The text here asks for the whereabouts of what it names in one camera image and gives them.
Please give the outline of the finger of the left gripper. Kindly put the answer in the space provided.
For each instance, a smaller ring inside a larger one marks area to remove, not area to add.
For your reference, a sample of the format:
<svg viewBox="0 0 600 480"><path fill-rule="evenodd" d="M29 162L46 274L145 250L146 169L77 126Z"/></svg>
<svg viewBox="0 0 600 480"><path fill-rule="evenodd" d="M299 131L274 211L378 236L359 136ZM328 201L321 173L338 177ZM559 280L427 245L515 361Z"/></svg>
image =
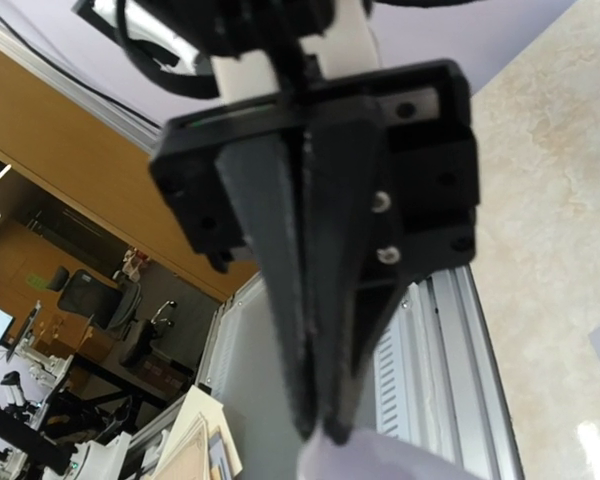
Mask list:
<svg viewBox="0 0 600 480"><path fill-rule="evenodd" d="M222 148L216 168L259 266L292 423L307 440L315 429L315 385L290 149L279 134L240 140Z"/></svg>

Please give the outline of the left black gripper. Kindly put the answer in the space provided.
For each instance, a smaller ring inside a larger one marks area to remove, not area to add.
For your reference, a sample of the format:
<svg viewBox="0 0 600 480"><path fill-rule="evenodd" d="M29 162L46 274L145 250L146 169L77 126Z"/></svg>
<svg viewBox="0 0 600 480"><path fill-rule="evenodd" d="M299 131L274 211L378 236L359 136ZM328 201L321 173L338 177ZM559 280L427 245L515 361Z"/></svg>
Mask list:
<svg viewBox="0 0 600 480"><path fill-rule="evenodd" d="M378 70L321 81L295 100L271 94L178 117L164 126L149 166L192 249L226 273L246 241L215 165L221 150L265 134L290 139L354 96L376 101L385 125L371 117L312 123L302 180L312 414L303 433L319 430L337 445L351 436L373 350L413 278L402 262L399 219L374 212L377 194L391 194L405 246L434 270L475 253L478 153L459 65Z"/></svg>

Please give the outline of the white sticker sheet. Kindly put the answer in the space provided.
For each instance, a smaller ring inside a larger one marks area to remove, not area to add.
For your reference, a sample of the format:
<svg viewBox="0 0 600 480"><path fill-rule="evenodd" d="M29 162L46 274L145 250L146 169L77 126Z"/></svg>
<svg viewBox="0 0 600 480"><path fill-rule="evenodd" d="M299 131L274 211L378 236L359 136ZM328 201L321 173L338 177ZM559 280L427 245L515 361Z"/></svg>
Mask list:
<svg viewBox="0 0 600 480"><path fill-rule="evenodd" d="M298 479L475 480L437 455L370 429L355 429L343 445L317 428L299 452Z"/></svg>

